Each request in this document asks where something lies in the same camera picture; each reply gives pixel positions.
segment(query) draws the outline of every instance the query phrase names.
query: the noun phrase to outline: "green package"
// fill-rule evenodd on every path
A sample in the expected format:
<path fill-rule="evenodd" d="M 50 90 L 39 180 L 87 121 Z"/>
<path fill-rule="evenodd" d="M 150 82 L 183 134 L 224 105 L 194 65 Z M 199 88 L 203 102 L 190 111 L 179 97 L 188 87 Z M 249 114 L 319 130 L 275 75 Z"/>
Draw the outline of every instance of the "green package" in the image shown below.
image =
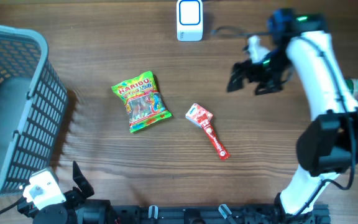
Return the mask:
<path fill-rule="evenodd" d="M 133 133 L 172 114 L 165 108 L 153 73 L 148 71 L 111 87 L 129 114 L 129 131 Z"/>

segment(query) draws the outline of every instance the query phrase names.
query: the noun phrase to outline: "wooden table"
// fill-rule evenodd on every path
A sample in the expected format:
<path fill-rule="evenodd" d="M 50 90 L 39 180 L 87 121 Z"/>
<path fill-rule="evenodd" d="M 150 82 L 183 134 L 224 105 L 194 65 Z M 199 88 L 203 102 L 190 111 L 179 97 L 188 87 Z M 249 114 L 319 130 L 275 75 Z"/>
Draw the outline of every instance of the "wooden table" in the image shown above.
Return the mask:
<path fill-rule="evenodd" d="M 254 96 L 255 84 L 226 93 L 234 62 L 244 59 L 242 39 L 211 37 L 233 25 L 265 30 L 273 10 L 322 12 L 347 78 L 358 78 L 358 1 L 211 1 L 204 3 L 204 38 L 176 38 L 175 2 L 0 5 L 0 24 L 39 31 L 49 60 L 69 90 L 68 106 L 51 160 L 63 191 L 75 185 L 80 165 L 93 198 L 113 205 L 242 205 L 270 203 L 297 168 L 295 143 L 310 123 L 296 76 L 285 90 Z M 268 38 L 263 44 L 270 45 Z M 122 101 L 110 86 L 151 70 L 173 118 L 131 134 Z M 213 124 L 232 157 L 220 161 L 204 132 L 185 119 L 191 104 L 214 114 Z M 346 183 L 347 175 L 338 178 Z M 17 197 L 0 198 L 0 209 Z M 358 223 L 358 166 L 347 192 L 333 186 L 333 223 Z M 31 223 L 13 209 L 0 223 Z"/>

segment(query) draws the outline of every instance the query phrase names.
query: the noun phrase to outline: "snack package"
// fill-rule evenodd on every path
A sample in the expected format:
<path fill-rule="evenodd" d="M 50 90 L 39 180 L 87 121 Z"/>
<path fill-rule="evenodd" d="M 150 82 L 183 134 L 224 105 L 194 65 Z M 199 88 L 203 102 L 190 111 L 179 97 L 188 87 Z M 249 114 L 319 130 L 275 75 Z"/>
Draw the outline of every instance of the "snack package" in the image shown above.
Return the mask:
<path fill-rule="evenodd" d="M 189 119 L 191 122 L 195 123 L 197 126 L 203 128 L 205 134 L 209 137 L 212 145 L 215 147 L 216 152 L 221 160 L 225 160 L 230 157 L 230 153 L 224 148 L 222 143 L 216 137 L 216 133 L 209 122 L 213 115 L 207 111 L 206 109 L 202 108 L 198 104 L 193 104 L 190 110 L 186 114 L 186 118 Z"/>
<path fill-rule="evenodd" d="M 125 104 L 131 133 L 172 116 L 162 103 L 161 94 L 150 71 L 125 80 L 111 89 Z"/>

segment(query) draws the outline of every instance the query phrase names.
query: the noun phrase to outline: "plastic basket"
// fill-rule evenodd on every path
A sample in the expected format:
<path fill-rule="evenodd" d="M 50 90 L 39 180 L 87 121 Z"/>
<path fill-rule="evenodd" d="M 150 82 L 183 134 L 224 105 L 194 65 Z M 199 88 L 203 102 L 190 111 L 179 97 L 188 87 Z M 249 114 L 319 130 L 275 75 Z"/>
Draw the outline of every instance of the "plastic basket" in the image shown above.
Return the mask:
<path fill-rule="evenodd" d="M 48 165 L 67 91 L 37 32 L 0 26 L 0 196 Z"/>

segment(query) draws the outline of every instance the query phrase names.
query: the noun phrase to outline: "white and red package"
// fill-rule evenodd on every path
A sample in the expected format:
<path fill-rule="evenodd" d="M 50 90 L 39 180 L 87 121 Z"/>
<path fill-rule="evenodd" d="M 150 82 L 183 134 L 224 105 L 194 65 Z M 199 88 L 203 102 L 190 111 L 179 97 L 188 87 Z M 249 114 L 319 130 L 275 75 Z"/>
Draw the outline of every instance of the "white and red package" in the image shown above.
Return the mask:
<path fill-rule="evenodd" d="M 216 152 L 220 159 L 225 160 L 230 157 L 230 153 L 224 148 L 222 143 L 216 137 L 216 133 L 209 122 L 213 115 L 207 111 L 206 109 L 202 108 L 198 104 L 193 104 L 190 110 L 186 114 L 186 118 L 195 123 L 197 126 L 203 128 L 206 135 L 209 137 L 209 140 L 215 147 Z"/>

